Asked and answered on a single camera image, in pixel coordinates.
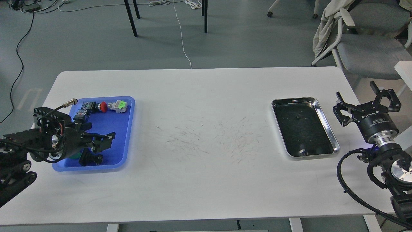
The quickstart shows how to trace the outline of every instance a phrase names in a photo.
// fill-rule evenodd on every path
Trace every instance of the cable connector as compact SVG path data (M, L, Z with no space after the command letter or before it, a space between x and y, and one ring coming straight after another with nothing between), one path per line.
M76 105L76 104L77 104L77 99L76 99L76 98L73 98L73 99L71 99L70 101L67 101L66 103L63 103L63 106L64 106L64 107L68 107L68 106Z

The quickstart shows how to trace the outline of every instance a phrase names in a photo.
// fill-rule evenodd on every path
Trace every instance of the metal tray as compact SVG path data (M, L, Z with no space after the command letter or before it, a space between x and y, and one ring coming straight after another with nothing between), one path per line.
M312 97L272 101L283 144L295 158L335 154L340 147L318 100Z

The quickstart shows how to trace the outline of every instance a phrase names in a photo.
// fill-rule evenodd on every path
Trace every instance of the chair seat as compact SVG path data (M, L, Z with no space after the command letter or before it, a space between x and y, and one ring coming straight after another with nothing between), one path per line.
M375 79L400 79L395 65L412 60L402 44L383 36L343 34L337 50L349 72Z

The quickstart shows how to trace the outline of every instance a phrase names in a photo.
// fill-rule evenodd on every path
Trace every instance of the white cable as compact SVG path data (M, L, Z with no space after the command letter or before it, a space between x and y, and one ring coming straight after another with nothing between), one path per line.
M153 0L147 3L147 5L150 7L156 6L156 5L169 5L169 4L170 4L169 0Z
M149 1L148 3L138 3L137 5L148 5L150 7L152 6L156 6L156 5L168 5L170 4L169 0L153 0L153 1ZM86 8L81 8L81 9L74 9L74 10L61 10L60 6L58 6L58 10L61 12L73 12L73 11L79 11L79 10L84 10L84 9L90 9L90 8L94 8L94 7L108 7L108 6L123 6L124 4L110 4L110 5L99 5L99 6L92 6L92 7L86 7Z
M185 52L185 46L183 45L183 33L182 33L182 25L180 24L179 18L178 18L178 12L176 11L175 7L175 1L173 0L173 8L175 8L175 13L176 13L176 18L178 19L179 27L180 27L180 37L182 38L182 48L183 48L183 53L185 54L187 60L189 61L190 64L190 69L192 69L192 62L190 59L187 57L186 52Z
M200 1L197 0L197 2L198 2L199 4L197 4L197 3L195 3L195 2L192 2L192 0L185 0L185 3L188 4L188 5L190 5L190 8L192 8L192 9L202 8L202 4L200 3Z
M86 8L81 8L81 9L74 9L74 10L61 10L59 5L57 8L59 11L61 12L73 12L73 11L79 11L79 10L84 10L84 9L89 9L89 8L93 8L93 7L108 7L108 6L124 6L124 4L110 4L110 5L100 5L100 6L92 6L92 7L86 7Z

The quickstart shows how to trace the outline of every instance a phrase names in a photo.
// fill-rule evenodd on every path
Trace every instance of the table leg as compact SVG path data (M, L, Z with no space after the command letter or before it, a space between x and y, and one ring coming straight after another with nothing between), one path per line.
M108 224L106 232L119 232L120 224Z
M365 219L369 232L382 232L375 215L364 215L363 218Z
M131 15L131 10L129 6L129 0L124 0L124 5L126 7L127 15L129 16L129 21L131 29L133 30L134 37L137 37L136 27L134 26L133 16Z
M303 232L302 222L300 218L289 218L290 228L292 232Z
M140 19L139 9L137 8L137 1L133 0L134 11L136 11L136 16Z
M205 33L207 33L207 0L204 0Z

